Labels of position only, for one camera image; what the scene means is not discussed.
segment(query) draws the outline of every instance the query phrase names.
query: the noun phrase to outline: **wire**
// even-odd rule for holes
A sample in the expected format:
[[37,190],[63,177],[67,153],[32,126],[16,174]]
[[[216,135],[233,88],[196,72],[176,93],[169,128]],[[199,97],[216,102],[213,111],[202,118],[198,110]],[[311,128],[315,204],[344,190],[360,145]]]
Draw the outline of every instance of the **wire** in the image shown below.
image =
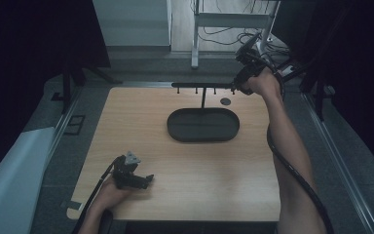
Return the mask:
[[206,28],[203,27],[203,31],[204,31],[205,34],[207,34],[207,35],[213,35],[213,34],[217,34],[217,33],[220,33],[220,32],[224,32],[224,31],[230,30],[230,29],[232,29],[232,28],[233,28],[233,27],[227,27],[227,28],[224,28],[224,29],[222,29],[222,30],[220,30],[220,31],[215,31],[215,32],[206,32]]
[[221,9],[218,7],[218,0],[215,0],[215,6],[217,7],[218,11],[221,13]]
[[265,10],[265,14],[266,14],[266,12],[267,12],[267,8],[269,7],[269,3],[270,3],[270,1],[267,1],[267,5],[266,5],[266,10]]
[[214,41],[214,40],[210,40],[210,39],[205,39],[203,38],[200,33],[198,33],[198,36],[200,37],[200,39],[204,40],[204,41],[207,41],[207,42],[213,42],[213,43],[216,43],[216,44],[219,44],[219,45],[224,45],[224,46],[230,46],[230,45],[233,45],[235,43],[238,43],[240,40],[236,40],[234,42],[231,42],[231,43],[223,43],[223,42],[218,42],[218,41]]
[[251,6],[251,10],[250,10],[250,13],[253,13],[253,10],[254,10],[254,5],[256,5],[256,0],[253,1],[253,6]]
[[299,184],[311,198],[312,202],[315,204],[318,213],[323,219],[323,223],[326,228],[326,233],[333,234],[333,226],[330,221],[329,215],[327,214],[326,207],[323,205],[323,203],[321,202],[320,198],[318,197],[315,190],[311,187],[311,185],[299,174],[299,172],[297,172],[295,168],[291,166],[291,164],[284,158],[284,156],[281,155],[281,153],[276,149],[276,146],[273,142],[272,133],[270,131],[270,126],[268,127],[266,138],[273,154],[281,161],[281,163],[290,172],[290,174],[299,182]]
[[242,13],[244,13],[244,12],[245,12],[245,9],[247,9],[248,6],[250,6],[250,3],[251,3],[251,0],[248,0],[247,6],[245,6],[245,8],[244,8],[244,10],[242,11]]

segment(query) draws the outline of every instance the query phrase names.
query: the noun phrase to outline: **forearm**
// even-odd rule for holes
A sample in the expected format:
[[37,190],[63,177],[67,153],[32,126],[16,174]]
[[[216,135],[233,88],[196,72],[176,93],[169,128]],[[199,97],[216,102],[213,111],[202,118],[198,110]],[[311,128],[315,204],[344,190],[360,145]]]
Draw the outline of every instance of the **forearm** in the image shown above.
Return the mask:
[[[264,97],[269,112],[270,131],[276,149],[280,154],[308,181],[315,189],[312,166],[308,152],[302,139],[299,137],[292,122],[287,116],[283,102],[280,97]],[[285,171],[284,167],[278,167],[277,170]],[[281,187],[280,190],[286,189],[294,192],[299,189],[297,181],[293,179],[287,171],[278,172],[278,180]]]
[[103,210],[90,207],[85,216],[84,222],[80,228],[79,234],[96,234],[98,233]]

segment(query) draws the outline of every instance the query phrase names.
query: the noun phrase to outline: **black device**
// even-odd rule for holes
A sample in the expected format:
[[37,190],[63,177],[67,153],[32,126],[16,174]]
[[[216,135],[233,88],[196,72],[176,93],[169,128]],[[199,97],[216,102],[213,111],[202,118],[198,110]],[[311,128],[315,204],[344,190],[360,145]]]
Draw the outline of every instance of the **black device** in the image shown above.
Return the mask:
[[[134,175],[133,172],[140,163],[139,160],[135,155],[133,155],[130,151],[127,155],[121,155],[117,157],[110,166],[108,166],[107,170],[105,170],[104,174],[98,181],[98,184],[95,186],[93,193],[91,194],[90,198],[88,199],[85,207],[81,211],[81,215],[78,218],[77,223],[75,224],[74,229],[72,230],[72,234],[78,233],[81,228],[81,225],[84,222],[84,218],[87,214],[87,209],[90,207],[91,202],[93,201],[96,193],[98,192],[99,187],[102,185],[108,174],[112,173],[114,178],[115,185],[117,188],[123,187],[133,187],[133,188],[143,188],[146,189],[150,182],[153,180],[154,175],[149,175],[147,177],[140,177]],[[109,212],[104,213],[102,216],[108,215],[109,219],[112,219],[112,216]]]
[[284,84],[281,74],[273,64],[270,64],[267,60],[264,60],[261,57],[260,53],[256,49],[253,49],[254,44],[259,38],[260,33],[254,34],[236,51],[236,60],[243,64],[244,67],[233,80],[231,90],[232,92],[234,90],[239,90],[246,95],[253,94],[252,90],[245,90],[242,87],[242,84],[244,84],[248,80],[248,78],[252,76],[258,76],[265,67],[269,67],[275,77],[278,79],[278,82],[280,84],[280,94],[284,97]]
[[113,162],[114,171],[112,176],[117,188],[133,187],[146,189],[153,180],[154,175],[141,177],[134,175],[133,172],[141,161],[130,151],[127,155],[121,155]]

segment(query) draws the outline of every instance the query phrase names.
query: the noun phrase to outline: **wooden tabletop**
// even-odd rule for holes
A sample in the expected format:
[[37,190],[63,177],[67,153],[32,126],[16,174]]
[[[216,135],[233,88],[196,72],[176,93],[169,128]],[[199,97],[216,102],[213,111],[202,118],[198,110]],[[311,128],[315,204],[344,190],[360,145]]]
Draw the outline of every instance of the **wooden tabletop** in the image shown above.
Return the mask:
[[[229,98],[230,105],[220,100]],[[226,142],[182,143],[167,131],[169,115],[201,107],[194,89],[114,88],[99,119],[71,201],[86,203],[100,176],[129,150],[141,160],[137,176],[153,174],[114,213],[126,220],[277,221],[279,186],[266,142],[268,115],[258,95],[207,89],[206,107],[224,107],[241,122]],[[68,209],[69,218],[80,211]]]

